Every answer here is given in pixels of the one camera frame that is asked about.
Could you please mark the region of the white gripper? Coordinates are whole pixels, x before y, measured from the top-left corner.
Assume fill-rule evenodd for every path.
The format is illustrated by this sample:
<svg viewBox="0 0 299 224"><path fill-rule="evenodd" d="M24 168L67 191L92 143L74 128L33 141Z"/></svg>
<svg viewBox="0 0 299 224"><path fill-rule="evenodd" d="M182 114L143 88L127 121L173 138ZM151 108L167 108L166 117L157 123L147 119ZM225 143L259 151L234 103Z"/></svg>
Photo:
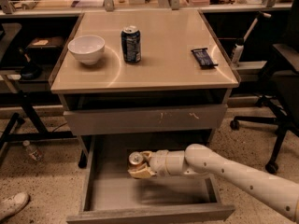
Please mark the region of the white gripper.
<svg viewBox="0 0 299 224"><path fill-rule="evenodd" d="M132 178L146 179L151 178L154 175L157 176L168 176L169 173L166 168L167 150L142 151L142 155L145 159L149 160L148 166L140 166L137 168L131 167L128 169L128 173Z"/></svg>

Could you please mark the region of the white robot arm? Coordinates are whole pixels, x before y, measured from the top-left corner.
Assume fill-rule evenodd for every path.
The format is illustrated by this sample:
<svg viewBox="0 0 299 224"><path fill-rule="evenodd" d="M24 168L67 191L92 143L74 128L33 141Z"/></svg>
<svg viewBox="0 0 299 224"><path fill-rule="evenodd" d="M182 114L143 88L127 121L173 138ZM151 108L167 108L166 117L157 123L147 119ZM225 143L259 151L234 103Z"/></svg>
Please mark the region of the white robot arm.
<svg viewBox="0 0 299 224"><path fill-rule="evenodd" d="M204 145L191 144L178 151L134 151L128 156L128 173L135 179L217 175L299 224L297 183L223 158Z"/></svg>

